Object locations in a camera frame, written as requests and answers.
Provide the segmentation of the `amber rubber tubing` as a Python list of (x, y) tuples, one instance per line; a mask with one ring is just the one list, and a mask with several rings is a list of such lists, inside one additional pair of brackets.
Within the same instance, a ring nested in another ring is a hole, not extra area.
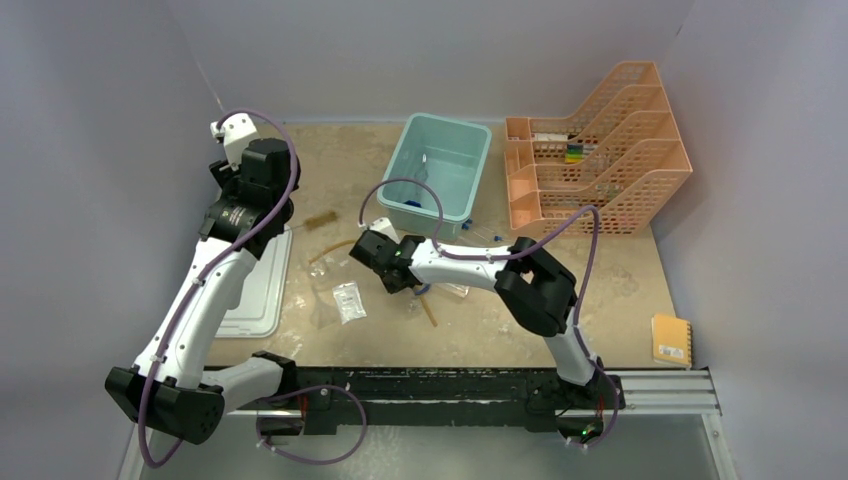
[[(352, 247), (349, 252), (352, 258), (371, 269), (380, 277), (389, 293), (397, 293), (406, 288), (414, 291), (420, 289), (424, 284), (429, 284), (422, 283), (411, 274), (408, 269), (409, 262), (400, 257), (402, 250), (397, 249), (396, 243), (392, 240), (388, 240), (387, 244), (384, 244), (383, 241), (378, 241), (375, 245), (371, 245), (369, 240), (366, 240), (364, 244), (360, 240), (344, 240), (326, 247), (320, 254), (310, 258), (308, 263), (310, 264), (316, 260), (320, 260), (331, 252), (346, 246)], [(431, 324), (437, 327), (438, 322), (424, 295), (416, 297), (419, 298), (419, 302)]]

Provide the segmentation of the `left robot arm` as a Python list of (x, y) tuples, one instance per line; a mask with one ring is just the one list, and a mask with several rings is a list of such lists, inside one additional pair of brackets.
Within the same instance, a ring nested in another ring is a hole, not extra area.
[(205, 361), (226, 313), (237, 308), (260, 260), (291, 242), (294, 205), (287, 192), (300, 178), (287, 143), (251, 141), (241, 163), (210, 165), (221, 195), (207, 210), (186, 278), (154, 338), (129, 367), (114, 367), (105, 389), (140, 426), (199, 445), (222, 416), (262, 398), (284, 409), (297, 399), (294, 363), (260, 352), (220, 372)]

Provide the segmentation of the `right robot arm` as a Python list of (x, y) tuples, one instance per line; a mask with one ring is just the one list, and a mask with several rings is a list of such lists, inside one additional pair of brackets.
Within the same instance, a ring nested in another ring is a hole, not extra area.
[(366, 230), (349, 254), (390, 294), (446, 283), (495, 293), (520, 327), (544, 341), (569, 404), (624, 406), (616, 378), (603, 370), (579, 331), (575, 275), (540, 243), (521, 237), (507, 247), (473, 248), (438, 245), (419, 235), (395, 241)]

